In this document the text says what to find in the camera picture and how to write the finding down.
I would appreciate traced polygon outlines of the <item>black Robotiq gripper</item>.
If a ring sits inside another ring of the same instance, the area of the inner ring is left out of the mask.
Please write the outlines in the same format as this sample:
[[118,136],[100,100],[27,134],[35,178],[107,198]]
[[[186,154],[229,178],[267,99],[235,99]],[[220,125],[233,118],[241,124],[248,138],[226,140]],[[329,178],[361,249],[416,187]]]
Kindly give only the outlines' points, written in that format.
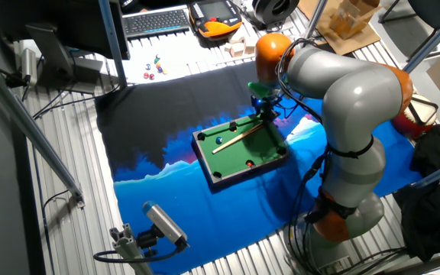
[[275,100],[271,97],[258,98],[255,95],[251,96],[251,105],[255,110],[255,114],[260,115],[260,120],[263,123],[272,122],[280,116],[280,113],[274,110],[275,104]]

